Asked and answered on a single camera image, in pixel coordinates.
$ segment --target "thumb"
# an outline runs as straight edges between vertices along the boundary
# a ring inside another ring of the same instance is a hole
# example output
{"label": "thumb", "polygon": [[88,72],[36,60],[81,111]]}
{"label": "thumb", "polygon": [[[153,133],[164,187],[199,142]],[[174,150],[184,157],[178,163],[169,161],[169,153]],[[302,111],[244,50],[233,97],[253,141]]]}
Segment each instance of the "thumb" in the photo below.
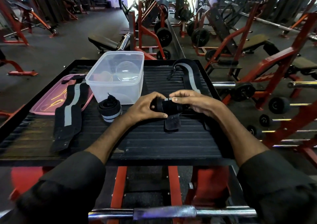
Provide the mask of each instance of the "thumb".
{"label": "thumb", "polygon": [[162,113],[162,112],[151,111],[151,117],[152,118],[166,119],[168,117],[168,115],[165,113]]}
{"label": "thumb", "polygon": [[173,97],[172,102],[177,104],[189,104],[192,105],[195,103],[197,97],[189,96],[189,97]]}

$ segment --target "gym floor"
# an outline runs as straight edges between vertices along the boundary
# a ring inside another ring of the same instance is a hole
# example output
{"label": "gym floor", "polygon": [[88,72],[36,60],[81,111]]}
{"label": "gym floor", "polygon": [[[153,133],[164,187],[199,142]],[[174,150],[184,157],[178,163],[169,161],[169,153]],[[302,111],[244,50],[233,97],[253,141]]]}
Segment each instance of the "gym floor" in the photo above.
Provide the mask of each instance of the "gym floor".
{"label": "gym floor", "polygon": [[[107,10],[100,12],[89,12],[88,15],[79,15],[77,21],[67,22],[57,28],[59,36],[49,38],[49,32],[40,28],[33,28],[34,34],[24,32],[28,39],[30,46],[24,45],[1,45],[1,50],[6,55],[7,59],[14,60],[21,65],[24,70],[35,70],[39,74],[35,77],[29,76],[8,76],[7,72],[13,70],[12,66],[5,65],[0,68],[0,110],[13,112],[27,103],[33,98],[44,86],[46,86],[57,74],[59,74],[64,66],[69,65],[73,60],[80,58],[98,59],[100,54],[96,47],[88,41],[88,35],[91,33],[110,38],[113,41],[120,41],[121,35],[119,31],[128,27],[127,19],[120,9]],[[237,23],[236,28],[240,28],[245,24],[246,18],[241,18]],[[251,30],[256,34],[265,34],[270,37],[280,50],[291,46],[295,35],[291,34],[289,39],[281,38],[278,35],[281,33],[280,29],[273,26],[264,25],[262,23],[254,22]],[[179,36],[179,28],[175,28],[175,33]],[[205,65],[206,61],[203,57],[198,57],[192,46],[190,37],[179,38],[180,44],[183,47],[185,56],[190,59],[199,59]],[[219,41],[212,40],[207,46],[217,46]],[[314,54],[315,48],[312,42],[307,41],[303,47],[301,54],[303,57],[317,63],[317,56]],[[239,63],[243,69],[240,76],[247,74],[252,68],[256,66],[262,59],[267,57],[267,53],[262,47],[259,47],[254,54],[247,55],[241,58]],[[214,70],[210,76],[212,81],[227,81],[227,70]],[[302,76],[304,81],[311,81],[310,76]],[[272,94],[275,96],[289,97],[291,89],[288,89],[286,84],[289,80],[282,80],[278,88]],[[310,103],[315,101],[316,90],[303,89],[297,99],[291,99],[291,103]],[[264,111],[258,111],[254,107],[251,100],[243,102],[231,102],[229,108],[237,116],[237,118],[245,126],[251,124],[260,127],[258,118],[261,114],[268,114],[273,118],[291,118],[298,109],[292,108],[284,115],[273,115],[268,111],[267,106]],[[278,127],[278,123],[271,127],[274,130]],[[311,123],[306,130],[317,129],[316,123]],[[310,139],[313,135],[310,133],[295,134],[290,139],[307,138]],[[294,153],[289,150],[278,150],[283,154],[296,168],[303,170],[308,175],[317,175],[317,170],[299,153]],[[106,180],[104,188],[96,202],[96,208],[110,207],[111,194],[113,192],[113,185],[116,175],[116,167],[107,167]],[[180,184],[182,190],[182,197],[186,196],[188,182],[191,178],[191,167],[178,167],[180,175]],[[129,175],[138,175],[138,177],[156,178],[161,174],[161,167],[130,167],[128,169]],[[10,182],[10,168],[0,168],[0,178],[2,180],[0,185],[0,211],[13,207],[13,204],[8,200],[13,187]],[[162,197],[159,194],[145,193],[145,194],[129,194],[124,199],[123,207],[146,207],[146,206],[160,206],[162,205]],[[151,223],[162,223],[157,220]]]}

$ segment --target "black rubber mat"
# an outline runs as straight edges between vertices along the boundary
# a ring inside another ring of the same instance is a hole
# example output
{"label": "black rubber mat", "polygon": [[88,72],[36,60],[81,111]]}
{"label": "black rubber mat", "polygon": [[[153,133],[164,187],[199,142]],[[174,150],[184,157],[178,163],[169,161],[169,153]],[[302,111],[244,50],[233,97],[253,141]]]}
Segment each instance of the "black rubber mat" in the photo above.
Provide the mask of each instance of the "black rubber mat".
{"label": "black rubber mat", "polygon": [[[91,68],[77,66],[69,73],[87,73]],[[153,91],[165,96],[183,89],[183,72],[179,68],[170,81],[166,79],[171,66],[144,66],[142,95]],[[208,89],[201,77],[203,87]],[[177,132],[164,131],[164,120],[139,123],[117,144],[108,165],[226,165],[232,162],[232,149],[218,124],[206,131],[202,116],[192,110],[181,115]],[[1,143],[0,165],[55,166],[69,155],[86,149],[106,130],[107,124],[91,100],[82,112],[82,130],[63,153],[50,153],[53,142],[54,116],[29,113],[20,125]]]}

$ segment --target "person's right hand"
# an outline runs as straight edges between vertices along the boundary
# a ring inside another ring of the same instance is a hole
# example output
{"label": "person's right hand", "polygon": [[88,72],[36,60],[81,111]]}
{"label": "person's right hand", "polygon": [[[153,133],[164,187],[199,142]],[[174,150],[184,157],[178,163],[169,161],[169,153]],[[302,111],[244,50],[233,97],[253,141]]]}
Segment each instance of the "person's right hand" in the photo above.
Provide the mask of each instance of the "person's right hand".
{"label": "person's right hand", "polygon": [[170,94],[172,101],[178,104],[189,104],[197,113],[215,118],[215,113],[227,107],[219,100],[197,93],[194,90],[179,90]]}

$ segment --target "black sleeve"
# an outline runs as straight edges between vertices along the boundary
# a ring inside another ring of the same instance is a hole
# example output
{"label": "black sleeve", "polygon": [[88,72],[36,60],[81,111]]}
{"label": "black sleeve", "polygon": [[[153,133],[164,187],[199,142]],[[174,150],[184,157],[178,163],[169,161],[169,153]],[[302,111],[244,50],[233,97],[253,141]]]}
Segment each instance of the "black sleeve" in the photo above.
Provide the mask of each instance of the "black sleeve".
{"label": "black sleeve", "polygon": [[43,175],[0,223],[88,223],[105,175],[95,155],[73,154]]}
{"label": "black sleeve", "polygon": [[250,158],[237,178],[246,202],[265,223],[316,223],[316,183],[275,151]]}

